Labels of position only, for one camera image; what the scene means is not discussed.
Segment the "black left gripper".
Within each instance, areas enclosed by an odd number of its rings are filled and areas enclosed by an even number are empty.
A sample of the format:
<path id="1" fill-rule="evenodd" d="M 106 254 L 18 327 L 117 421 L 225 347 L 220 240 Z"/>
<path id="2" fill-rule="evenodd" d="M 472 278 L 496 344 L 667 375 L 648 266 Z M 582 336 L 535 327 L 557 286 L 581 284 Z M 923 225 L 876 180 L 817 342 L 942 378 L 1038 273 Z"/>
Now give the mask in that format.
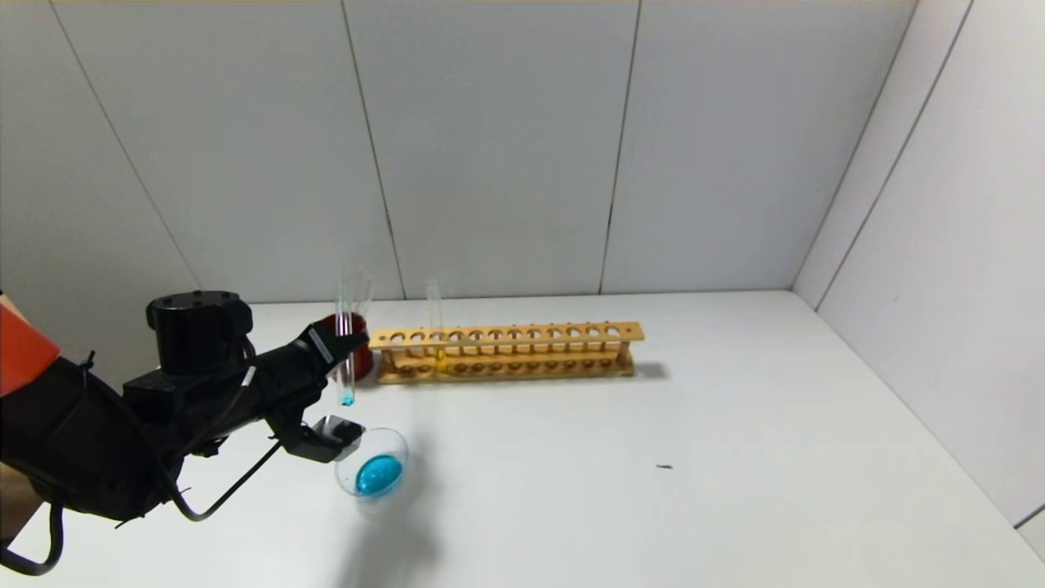
<path id="1" fill-rule="evenodd" d="M 295 339 L 258 354 L 253 359 L 253 383 L 264 391 L 268 404 L 294 399 L 309 406 L 317 402 L 336 368 L 368 346 L 366 332 L 339 334 L 330 324 L 317 321 L 306 325 Z"/>

